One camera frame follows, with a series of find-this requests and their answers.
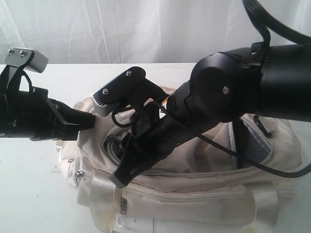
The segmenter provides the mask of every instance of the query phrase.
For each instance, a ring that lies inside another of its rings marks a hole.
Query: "zipper pull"
[[[83,174],[84,174],[83,171],[77,171],[77,172],[74,174],[74,179],[76,180],[77,187],[79,186],[79,185],[78,185],[78,178],[83,177]]]

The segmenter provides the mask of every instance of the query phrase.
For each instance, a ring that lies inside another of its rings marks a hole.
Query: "white strap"
[[[271,182],[247,184],[255,198],[256,214],[252,223],[243,227],[242,233],[271,232],[277,221],[278,196]]]
[[[104,233],[110,233],[116,221],[113,197],[116,186],[107,174],[97,170],[91,184],[90,210],[96,227]]]

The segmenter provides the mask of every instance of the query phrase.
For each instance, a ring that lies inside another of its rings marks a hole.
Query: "white table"
[[[42,74],[28,72],[34,86],[49,90],[49,97],[69,106],[93,93],[133,64],[48,65]],[[194,64],[139,64],[156,84],[178,87],[190,77]],[[311,124],[292,122],[311,158]],[[76,204],[76,190],[57,169],[54,142],[29,139],[0,140],[0,232],[97,233],[90,212]],[[276,232],[311,232],[311,174],[294,180],[296,197],[280,214]],[[149,233],[150,229],[139,232]],[[155,221],[154,232],[241,232],[205,224]]]

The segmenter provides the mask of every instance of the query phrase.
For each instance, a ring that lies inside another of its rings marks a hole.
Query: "white curtain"
[[[311,35],[310,0],[259,2]],[[261,40],[242,0],[0,0],[0,16],[0,63],[14,47],[50,63],[197,62]]]

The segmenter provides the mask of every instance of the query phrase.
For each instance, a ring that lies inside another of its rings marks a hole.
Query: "robotic arm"
[[[127,186],[179,145],[196,136],[208,140],[203,132],[245,113],[311,122],[311,38],[276,22],[256,0],[243,3],[263,42],[203,58],[193,68],[190,80],[170,96],[147,80],[140,67],[126,70],[93,95],[100,116],[111,114],[117,126],[131,128],[121,140],[121,161],[110,178],[117,187]],[[298,44],[270,47],[267,27]],[[47,58],[35,50],[9,51],[0,75],[0,136],[76,140],[80,130],[94,126],[95,116],[49,99],[47,90],[32,87],[23,69],[42,72],[46,63]],[[22,76],[29,82],[29,92],[19,91]],[[129,109],[128,105],[135,113],[130,123],[121,125],[115,115]],[[269,136],[260,121],[257,124]],[[311,171],[311,165],[286,173],[247,162],[284,177]]]

